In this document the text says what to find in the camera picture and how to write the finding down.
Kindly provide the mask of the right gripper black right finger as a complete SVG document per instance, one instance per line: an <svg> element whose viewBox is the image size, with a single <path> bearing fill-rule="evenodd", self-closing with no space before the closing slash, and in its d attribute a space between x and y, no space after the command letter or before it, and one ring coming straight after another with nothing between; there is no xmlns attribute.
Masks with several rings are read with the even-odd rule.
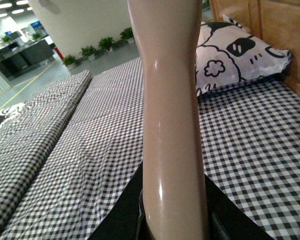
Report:
<svg viewBox="0 0 300 240"><path fill-rule="evenodd" d="M205 177L210 238L212 240L271 240L261 227L247 217Z"/></svg>

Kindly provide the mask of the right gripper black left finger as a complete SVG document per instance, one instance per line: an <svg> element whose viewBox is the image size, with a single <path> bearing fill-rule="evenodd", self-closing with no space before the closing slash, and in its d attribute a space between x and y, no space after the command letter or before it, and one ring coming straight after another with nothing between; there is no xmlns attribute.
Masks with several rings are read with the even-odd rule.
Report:
<svg viewBox="0 0 300 240"><path fill-rule="evenodd" d="M112 210L89 237L90 240L149 240L143 203L141 163Z"/></svg>

